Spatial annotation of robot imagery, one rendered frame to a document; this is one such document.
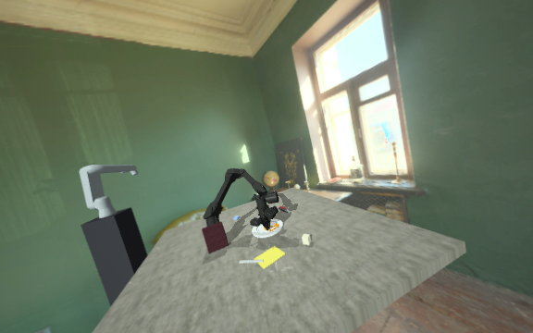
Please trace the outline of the yellow flat rectangular pad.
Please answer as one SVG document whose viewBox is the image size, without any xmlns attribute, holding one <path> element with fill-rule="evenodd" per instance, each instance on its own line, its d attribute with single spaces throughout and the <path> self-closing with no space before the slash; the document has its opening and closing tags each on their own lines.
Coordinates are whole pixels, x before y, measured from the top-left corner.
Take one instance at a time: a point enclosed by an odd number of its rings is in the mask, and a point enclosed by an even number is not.
<svg viewBox="0 0 533 333">
<path fill-rule="evenodd" d="M 284 255 L 285 252 L 277 248 L 276 246 L 273 246 L 272 248 L 268 249 L 264 253 L 258 255 L 255 257 L 255 259 L 264 259 L 263 262 L 257 262 L 263 269 L 267 268 L 268 266 L 272 265 L 273 262 L 275 262 L 277 259 L 279 259 L 282 255 Z"/>
</svg>

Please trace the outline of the small cream cube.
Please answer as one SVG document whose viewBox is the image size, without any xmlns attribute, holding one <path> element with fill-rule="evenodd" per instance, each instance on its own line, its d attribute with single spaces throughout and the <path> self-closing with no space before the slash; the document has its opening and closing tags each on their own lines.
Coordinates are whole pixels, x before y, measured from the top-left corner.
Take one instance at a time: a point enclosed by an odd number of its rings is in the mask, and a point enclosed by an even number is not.
<svg viewBox="0 0 533 333">
<path fill-rule="evenodd" d="M 310 234 L 304 234 L 302 236 L 302 240 L 303 240 L 303 244 L 310 244 L 311 242 L 311 238 L 310 238 Z"/>
</svg>

